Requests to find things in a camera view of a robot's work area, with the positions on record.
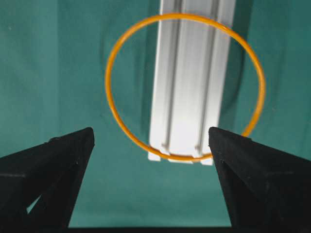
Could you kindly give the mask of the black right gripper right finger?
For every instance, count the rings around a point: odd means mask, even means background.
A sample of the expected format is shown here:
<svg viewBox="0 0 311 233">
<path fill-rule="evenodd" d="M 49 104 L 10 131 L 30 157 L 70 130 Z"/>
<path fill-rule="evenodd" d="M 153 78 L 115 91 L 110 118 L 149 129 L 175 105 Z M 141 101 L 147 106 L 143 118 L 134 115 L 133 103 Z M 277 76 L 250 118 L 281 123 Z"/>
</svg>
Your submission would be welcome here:
<svg viewBox="0 0 311 233">
<path fill-rule="evenodd" d="M 212 127 L 209 146 L 234 228 L 267 233 L 311 230 L 311 163 Z"/>
</svg>

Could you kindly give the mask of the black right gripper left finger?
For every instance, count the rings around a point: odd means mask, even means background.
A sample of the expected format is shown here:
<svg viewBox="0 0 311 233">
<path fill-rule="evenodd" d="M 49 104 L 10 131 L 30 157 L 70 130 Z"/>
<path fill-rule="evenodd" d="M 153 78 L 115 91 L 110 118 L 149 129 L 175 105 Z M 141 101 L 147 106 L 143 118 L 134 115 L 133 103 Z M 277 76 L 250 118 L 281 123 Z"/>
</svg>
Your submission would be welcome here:
<svg viewBox="0 0 311 233">
<path fill-rule="evenodd" d="M 94 148 L 91 127 L 0 159 L 0 231 L 67 229 Z"/>
</svg>

